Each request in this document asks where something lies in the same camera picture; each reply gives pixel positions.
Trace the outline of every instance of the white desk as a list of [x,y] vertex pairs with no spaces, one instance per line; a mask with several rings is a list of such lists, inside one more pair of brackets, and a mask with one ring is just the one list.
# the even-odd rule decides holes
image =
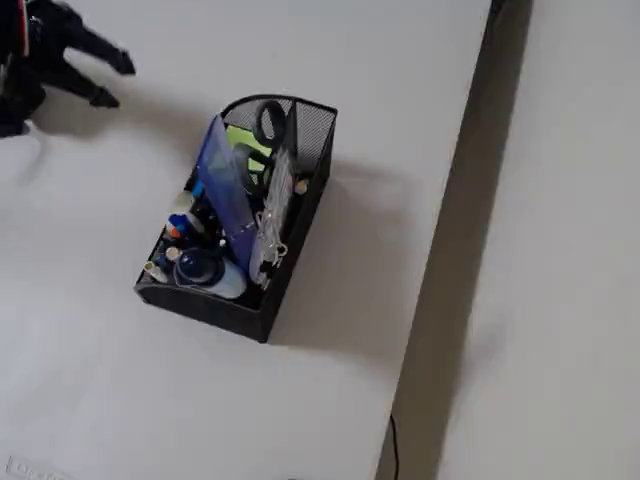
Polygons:
[[[372,478],[489,3],[75,1],[139,76],[74,56],[122,110],[52,95],[39,156],[0,142],[0,462]],[[271,346],[132,291],[209,118],[259,92],[340,110]]]
[[442,479],[636,479],[640,4],[535,0]]

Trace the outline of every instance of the desk organizer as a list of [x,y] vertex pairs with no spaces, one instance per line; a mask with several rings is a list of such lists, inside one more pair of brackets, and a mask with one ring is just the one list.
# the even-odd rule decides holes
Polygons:
[[[295,197],[289,206],[281,238],[288,253],[275,271],[267,290],[250,285],[237,300],[225,300],[213,294],[185,289],[174,284],[154,282],[144,272],[135,291],[145,303],[185,315],[209,325],[243,335],[261,343],[267,342],[280,304],[302,251],[313,217],[320,203],[331,170],[331,154],[337,110],[307,100],[280,95],[255,95],[238,100],[222,112],[227,126],[251,130],[256,122],[257,107],[266,100],[276,100],[287,114],[287,146],[296,153],[301,164],[313,173],[307,193]],[[265,131],[269,130],[268,119]],[[194,168],[185,189],[196,178]],[[156,242],[149,260],[160,246]]]

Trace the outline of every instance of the scissor handle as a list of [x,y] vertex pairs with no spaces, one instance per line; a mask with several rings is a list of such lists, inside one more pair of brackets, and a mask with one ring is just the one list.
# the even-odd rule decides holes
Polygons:
[[[273,137],[269,137],[264,131],[264,114],[269,113],[271,125],[273,126]],[[278,149],[287,134],[287,116],[280,102],[277,100],[266,100],[261,103],[256,110],[256,124],[253,127],[253,136],[265,147]]]

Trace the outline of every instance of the black cable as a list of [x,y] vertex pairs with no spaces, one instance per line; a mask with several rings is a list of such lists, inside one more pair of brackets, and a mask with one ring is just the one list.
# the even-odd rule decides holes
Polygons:
[[398,480],[400,478],[400,453],[398,452],[398,429],[396,428],[396,419],[393,418],[393,414],[391,414],[391,433],[393,437],[393,456],[396,462],[393,480]]

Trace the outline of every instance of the white wall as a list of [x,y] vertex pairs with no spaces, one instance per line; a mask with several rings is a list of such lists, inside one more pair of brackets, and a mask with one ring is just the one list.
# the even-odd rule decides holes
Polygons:
[[640,478],[640,1],[534,0],[441,480]]

